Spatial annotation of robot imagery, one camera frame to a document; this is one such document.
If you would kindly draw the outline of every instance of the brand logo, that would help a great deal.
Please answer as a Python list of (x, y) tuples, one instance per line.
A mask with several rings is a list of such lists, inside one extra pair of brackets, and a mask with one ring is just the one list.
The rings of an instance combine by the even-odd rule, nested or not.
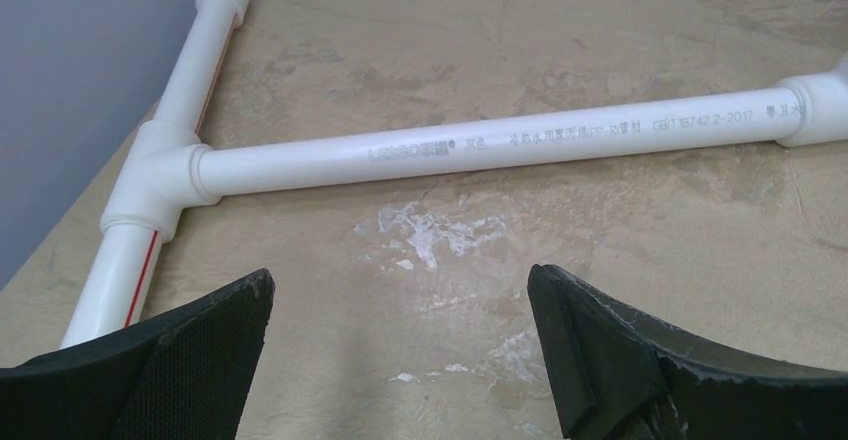
[(450, 153), (450, 149), (456, 146), (453, 140), (441, 142), (410, 143), (406, 145), (392, 145), (389, 147), (368, 149), (368, 160), (372, 162), (385, 162), (389, 160), (406, 160), (419, 157), (437, 157)]

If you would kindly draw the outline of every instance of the plastic pipe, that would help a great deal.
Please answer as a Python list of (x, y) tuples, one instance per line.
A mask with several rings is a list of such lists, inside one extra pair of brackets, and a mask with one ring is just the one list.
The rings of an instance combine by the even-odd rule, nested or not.
[(781, 139), (788, 88), (209, 151), (200, 184), (236, 195)]
[(483, 170), (732, 143), (848, 139), (848, 56), (775, 88), (214, 152), (200, 126), (227, 38), (248, 0), (198, 15), (153, 120), (101, 218), (104, 234), (62, 348), (137, 321), (183, 209), (222, 195)]
[(163, 243), (182, 210), (211, 205), (193, 181), (200, 128), (233, 28), (249, 0), (196, 0), (197, 15), (153, 119), (139, 129), (100, 221), (103, 242), (68, 325), (62, 348), (138, 321)]
[(62, 348), (138, 321), (162, 247), (156, 230), (117, 225), (106, 230)]
[(196, 0), (197, 16), (159, 100), (154, 120), (197, 132), (230, 35), (248, 0)]

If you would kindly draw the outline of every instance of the white stain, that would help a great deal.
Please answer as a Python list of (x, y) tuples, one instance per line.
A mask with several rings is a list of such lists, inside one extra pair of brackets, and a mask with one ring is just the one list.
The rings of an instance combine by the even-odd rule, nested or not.
[(418, 380), (418, 377), (416, 377), (415, 375), (413, 375), (411, 373), (404, 372), (404, 373), (399, 374), (397, 377), (389, 379), (390, 382), (392, 382), (394, 380), (399, 380), (403, 383), (409, 383), (409, 382)]
[(452, 373), (460, 373), (460, 372), (467, 372), (468, 369), (466, 367), (464, 367), (461, 363), (451, 363), (451, 364), (445, 365), (445, 371), (452, 372)]
[(537, 365), (541, 353), (539, 336), (534, 330), (525, 330), (508, 337), (497, 348), (489, 352), (491, 361), (510, 377), (528, 383), (540, 380), (540, 366)]
[(453, 297), (448, 299), (440, 299), (439, 297), (433, 295), (433, 298), (430, 300), (430, 303), (427, 304), (426, 307), (419, 310), (419, 313), (427, 313), (432, 312), (433, 310), (441, 310), (446, 307), (453, 307), (459, 305), (460, 303), (471, 300), (473, 298), (477, 298), (476, 293), (472, 293), (466, 297)]
[(545, 435), (545, 433), (547, 433), (544, 430), (542, 430), (541, 428), (537, 427), (536, 425), (533, 425), (532, 423), (522, 424), (518, 428), (523, 430), (524, 433), (526, 433), (527, 435), (531, 435), (531, 436), (534, 436), (534, 437), (540, 436), (540, 435)]
[(413, 265), (412, 262), (410, 262), (409, 260), (401, 260), (397, 262), (397, 266), (399, 266), (400, 268), (405, 268), (407, 270), (412, 270), (413, 268), (415, 268), (415, 265)]
[[(470, 223), (451, 221), (451, 217), (441, 213), (416, 213), (418, 201), (410, 202), (401, 209), (386, 206), (377, 215), (380, 233), (398, 232), (406, 236), (406, 243), (424, 262), (427, 270), (439, 266), (433, 247), (446, 241), (454, 255), (461, 257), (506, 234), (506, 224), (501, 217), (485, 217)], [(397, 240), (389, 242), (388, 248), (403, 249)]]

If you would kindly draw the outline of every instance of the textured black surface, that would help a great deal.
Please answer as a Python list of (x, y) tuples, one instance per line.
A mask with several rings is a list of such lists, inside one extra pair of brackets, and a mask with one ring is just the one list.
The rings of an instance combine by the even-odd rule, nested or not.
[(0, 438), (234, 438), (273, 295), (273, 279), (258, 270), (129, 328), (0, 369)]
[(527, 289), (564, 438), (848, 438), (848, 373), (711, 342), (556, 266)]

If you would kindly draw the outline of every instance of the beige stone surface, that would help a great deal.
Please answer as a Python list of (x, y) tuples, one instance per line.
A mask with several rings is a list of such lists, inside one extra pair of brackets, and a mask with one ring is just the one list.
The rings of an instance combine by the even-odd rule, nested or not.
[[(202, 137), (755, 89), (845, 51), (848, 0), (253, 0)], [(59, 345), (125, 153), (0, 293), (0, 365)], [(226, 198), (184, 214), (144, 315), (270, 269), (241, 438), (558, 438), (534, 263), (712, 340), (848, 369), (846, 165), (846, 143), (758, 144)]]

